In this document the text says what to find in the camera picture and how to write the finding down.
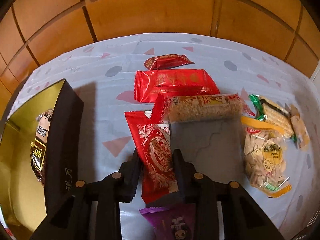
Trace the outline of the red white wafer packet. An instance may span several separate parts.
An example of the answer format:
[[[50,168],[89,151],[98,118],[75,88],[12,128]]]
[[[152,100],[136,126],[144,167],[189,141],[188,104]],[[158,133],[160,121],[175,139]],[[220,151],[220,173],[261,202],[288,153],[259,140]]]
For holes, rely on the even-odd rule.
[[[146,204],[178,191],[172,166],[169,124],[156,123],[144,111],[125,112],[136,150],[144,165],[142,199]]]

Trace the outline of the purple pastry packet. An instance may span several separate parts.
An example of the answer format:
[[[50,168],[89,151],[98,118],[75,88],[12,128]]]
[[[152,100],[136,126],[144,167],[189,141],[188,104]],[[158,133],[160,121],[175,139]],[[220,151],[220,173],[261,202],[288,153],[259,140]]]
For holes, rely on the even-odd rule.
[[[156,239],[193,239],[195,204],[146,207],[140,214],[153,226]]]

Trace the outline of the puffed rice bar packet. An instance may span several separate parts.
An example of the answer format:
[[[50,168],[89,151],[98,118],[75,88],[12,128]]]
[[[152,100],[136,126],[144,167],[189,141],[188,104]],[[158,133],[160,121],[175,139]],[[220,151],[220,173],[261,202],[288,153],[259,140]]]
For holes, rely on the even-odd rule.
[[[238,94],[157,96],[151,121],[189,122],[255,116]]]

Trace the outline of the yellow nut snack bag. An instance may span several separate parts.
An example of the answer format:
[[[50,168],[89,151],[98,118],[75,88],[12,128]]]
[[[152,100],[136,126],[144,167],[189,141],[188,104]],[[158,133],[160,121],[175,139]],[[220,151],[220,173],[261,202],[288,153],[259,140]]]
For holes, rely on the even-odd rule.
[[[252,187],[269,198],[278,198],[292,187],[285,176],[286,144],[279,126],[243,116],[245,171]]]

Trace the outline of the bright red snack packet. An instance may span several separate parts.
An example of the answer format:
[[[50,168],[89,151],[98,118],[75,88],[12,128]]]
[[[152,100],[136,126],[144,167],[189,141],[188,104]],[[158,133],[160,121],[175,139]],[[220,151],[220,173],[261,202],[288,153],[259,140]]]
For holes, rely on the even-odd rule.
[[[220,94],[216,83],[204,69],[163,69],[137,71],[134,99],[153,103],[159,93],[164,96]]]

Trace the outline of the brown coffee snack packet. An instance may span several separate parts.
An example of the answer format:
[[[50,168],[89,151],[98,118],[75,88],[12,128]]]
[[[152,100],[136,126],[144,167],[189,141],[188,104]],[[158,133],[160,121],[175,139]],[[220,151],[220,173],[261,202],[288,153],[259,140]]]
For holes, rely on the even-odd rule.
[[[31,168],[42,186],[44,186],[44,167],[46,158],[46,148],[50,123],[52,121],[54,109],[50,108],[42,112],[37,118],[37,128],[35,139],[30,143],[30,164]]]

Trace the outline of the green edged cracker packet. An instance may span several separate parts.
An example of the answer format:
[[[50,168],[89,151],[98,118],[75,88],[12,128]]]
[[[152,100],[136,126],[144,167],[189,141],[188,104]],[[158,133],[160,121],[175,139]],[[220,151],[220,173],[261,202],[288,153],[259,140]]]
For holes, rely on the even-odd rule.
[[[291,125],[289,112],[285,108],[262,95],[249,94],[248,98],[257,111],[256,119],[279,126],[284,130],[284,137],[286,139],[297,142],[295,132]]]

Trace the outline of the small dark red packet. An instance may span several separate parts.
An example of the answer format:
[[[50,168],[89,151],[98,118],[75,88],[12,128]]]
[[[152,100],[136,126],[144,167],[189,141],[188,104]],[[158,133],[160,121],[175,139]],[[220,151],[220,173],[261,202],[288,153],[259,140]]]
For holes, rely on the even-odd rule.
[[[144,62],[144,67],[148,70],[170,69],[188,64],[194,64],[185,55],[168,54],[155,56]]]

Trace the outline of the beige pastry packet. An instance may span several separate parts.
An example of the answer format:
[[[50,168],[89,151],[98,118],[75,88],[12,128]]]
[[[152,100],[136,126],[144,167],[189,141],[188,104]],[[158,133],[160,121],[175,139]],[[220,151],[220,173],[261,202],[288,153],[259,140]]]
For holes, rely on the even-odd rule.
[[[310,137],[298,108],[291,104],[289,114],[291,126],[294,132],[293,141],[300,150],[307,151],[310,144]]]

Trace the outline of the patterned white tablecloth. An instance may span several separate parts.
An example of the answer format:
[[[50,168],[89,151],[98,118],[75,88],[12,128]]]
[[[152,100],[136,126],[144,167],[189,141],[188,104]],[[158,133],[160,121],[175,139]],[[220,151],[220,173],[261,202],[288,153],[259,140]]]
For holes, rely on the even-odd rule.
[[[287,63],[257,49],[219,38],[156,33],[131,35],[80,47],[37,68],[20,90],[10,116],[25,102],[65,79],[84,102],[78,169],[87,182],[116,171],[135,145],[124,113],[150,110],[133,98],[135,73],[152,55],[180,54],[204,69],[224,94],[267,97],[295,105],[311,143],[301,151],[292,142],[284,154],[292,190],[268,198],[251,187],[244,173],[240,125],[233,120],[175,124],[173,145],[185,160],[215,181],[239,181],[286,239],[300,232],[319,207],[319,93],[312,81]]]

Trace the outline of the gold metal tin box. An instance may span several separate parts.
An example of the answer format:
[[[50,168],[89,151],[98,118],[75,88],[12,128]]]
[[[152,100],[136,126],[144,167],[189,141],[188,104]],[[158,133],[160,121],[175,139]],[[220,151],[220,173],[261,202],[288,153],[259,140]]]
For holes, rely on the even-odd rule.
[[[36,93],[1,127],[1,214],[33,232],[78,178],[84,109],[67,80]]]

